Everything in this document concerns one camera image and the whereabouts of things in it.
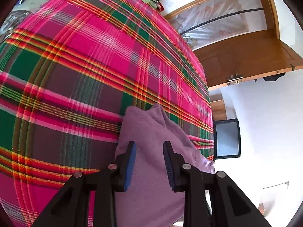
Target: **black strip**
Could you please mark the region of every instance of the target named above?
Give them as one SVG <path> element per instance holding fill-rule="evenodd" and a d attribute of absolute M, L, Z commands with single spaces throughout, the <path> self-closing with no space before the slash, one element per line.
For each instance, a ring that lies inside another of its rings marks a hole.
<path fill-rule="evenodd" d="M 242 11 L 238 11 L 238 12 L 234 12 L 234 13 L 229 13 L 229 14 L 226 14 L 226 15 L 223 15 L 223 16 L 220 16 L 220 17 L 217 17 L 217 18 L 208 20 L 208 21 L 206 21 L 206 22 L 203 22 L 203 23 L 201 23 L 201 24 L 199 24 L 199 25 L 196 25 L 196 26 L 194 26 L 194 27 L 192 27 L 192 28 L 189 28 L 189 29 L 187 29 L 187 30 L 181 32 L 180 35 L 183 35 L 183 34 L 189 32 L 189 31 L 191 31 L 191 30 L 194 30 L 194 29 L 196 29 L 196 28 L 198 28 L 198 27 L 200 27 L 200 26 L 206 25 L 206 24 L 208 24 L 208 23 L 210 23 L 210 22 L 214 22 L 214 21 L 216 21 L 216 20 L 218 20 L 218 19 L 223 19 L 223 18 L 226 18 L 226 17 L 229 17 L 229 16 L 233 16 L 233 15 L 236 15 L 236 14 L 247 13 L 247 12 L 253 12 L 253 11 L 260 11 L 260 10 L 263 10 L 263 8 L 253 8 L 253 9 L 242 10 Z"/>

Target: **wooden furniture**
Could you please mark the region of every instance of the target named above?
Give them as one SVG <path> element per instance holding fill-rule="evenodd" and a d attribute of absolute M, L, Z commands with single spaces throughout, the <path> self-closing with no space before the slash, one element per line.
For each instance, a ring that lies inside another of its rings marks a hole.
<path fill-rule="evenodd" d="M 213 101 L 210 103 L 212 107 L 212 119 L 213 120 L 226 120 L 226 111 L 224 100 Z"/>
<path fill-rule="evenodd" d="M 166 15 L 166 19 L 206 1 L 189 3 Z M 303 59 L 279 40 L 274 0 L 260 1 L 266 30 L 230 37 L 193 51 L 204 68 L 209 90 L 303 68 Z"/>

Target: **plaid fabric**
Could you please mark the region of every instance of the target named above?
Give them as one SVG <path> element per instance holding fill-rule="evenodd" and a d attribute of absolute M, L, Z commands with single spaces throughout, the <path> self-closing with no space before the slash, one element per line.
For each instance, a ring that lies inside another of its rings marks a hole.
<path fill-rule="evenodd" d="M 0 202 L 15 225 L 30 226 L 75 171 L 108 165 L 126 108 L 154 103 L 213 158 L 202 66 L 157 11 L 50 0 L 23 21 L 0 45 Z"/>

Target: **silver screw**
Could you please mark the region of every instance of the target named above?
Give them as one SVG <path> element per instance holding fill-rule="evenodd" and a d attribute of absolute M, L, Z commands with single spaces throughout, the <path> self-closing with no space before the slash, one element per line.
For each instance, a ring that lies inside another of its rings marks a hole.
<path fill-rule="evenodd" d="M 82 177 L 83 173 L 82 172 L 75 172 L 74 177 Z"/>
<path fill-rule="evenodd" d="M 115 169 L 117 169 L 117 165 L 116 164 L 109 164 L 109 169 L 110 170 L 115 170 Z"/>
<path fill-rule="evenodd" d="M 185 164 L 182 165 L 182 167 L 183 167 L 183 169 L 185 169 L 185 170 L 189 170 L 189 169 L 191 168 L 191 165 L 185 163 Z"/>
<path fill-rule="evenodd" d="M 225 178 L 226 174 L 225 174 L 225 172 L 219 171 L 219 172 L 217 172 L 217 176 L 221 177 L 221 178 Z"/>

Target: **wooden door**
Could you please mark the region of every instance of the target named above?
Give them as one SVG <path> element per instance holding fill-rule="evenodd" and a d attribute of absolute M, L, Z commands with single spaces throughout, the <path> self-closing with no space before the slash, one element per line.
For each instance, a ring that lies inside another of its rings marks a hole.
<path fill-rule="evenodd" d="M 231 75 L 243 81 L 303 68 L 303 59 L 271 30 L 235 36 L 194 51 L 209 90 L 227 86 Z"/>

